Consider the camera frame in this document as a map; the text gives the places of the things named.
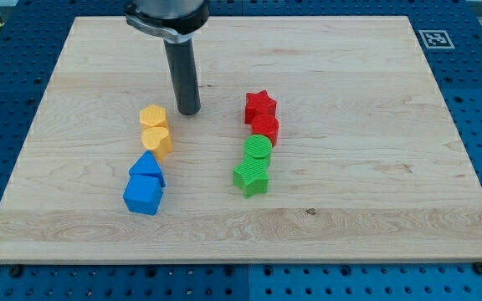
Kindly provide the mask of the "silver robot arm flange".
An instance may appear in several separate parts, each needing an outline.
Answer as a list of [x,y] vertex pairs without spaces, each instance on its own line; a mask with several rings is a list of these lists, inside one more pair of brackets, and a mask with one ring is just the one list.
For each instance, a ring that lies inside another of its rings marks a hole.
[[124,5],[126,22],[168,43],[185,43],[208,20],[208,0],[130,0]]

